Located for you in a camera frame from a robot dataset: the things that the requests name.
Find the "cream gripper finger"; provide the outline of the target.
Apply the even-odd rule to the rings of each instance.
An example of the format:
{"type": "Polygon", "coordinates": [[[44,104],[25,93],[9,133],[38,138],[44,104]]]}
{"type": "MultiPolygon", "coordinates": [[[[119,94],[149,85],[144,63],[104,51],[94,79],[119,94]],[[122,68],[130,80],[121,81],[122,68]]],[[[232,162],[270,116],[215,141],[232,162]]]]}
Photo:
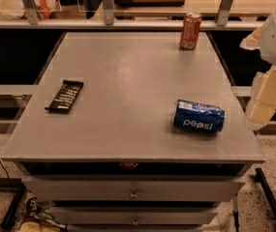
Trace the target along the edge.
{"type": "Polygon", "coordinates": [[[264,127],[276,112],[276,65],[266,73],[257,72],[246,106],[245,126],[253,131],[264,127]]]}

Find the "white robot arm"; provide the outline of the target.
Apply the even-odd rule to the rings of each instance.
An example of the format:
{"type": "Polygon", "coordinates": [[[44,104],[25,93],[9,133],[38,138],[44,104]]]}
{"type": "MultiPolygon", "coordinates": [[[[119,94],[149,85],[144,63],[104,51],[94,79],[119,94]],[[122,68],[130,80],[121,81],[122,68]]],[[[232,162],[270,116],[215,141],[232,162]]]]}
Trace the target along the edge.
{"type": "Polygon", "coordinates": [[[276,112],[276,9],[263,26],[242,40],[240,47],[258,49],[261,59],[271,65],[266,73],[257,72],[246,106],[245,125],[256,131],[264,127],[276,112]]]}

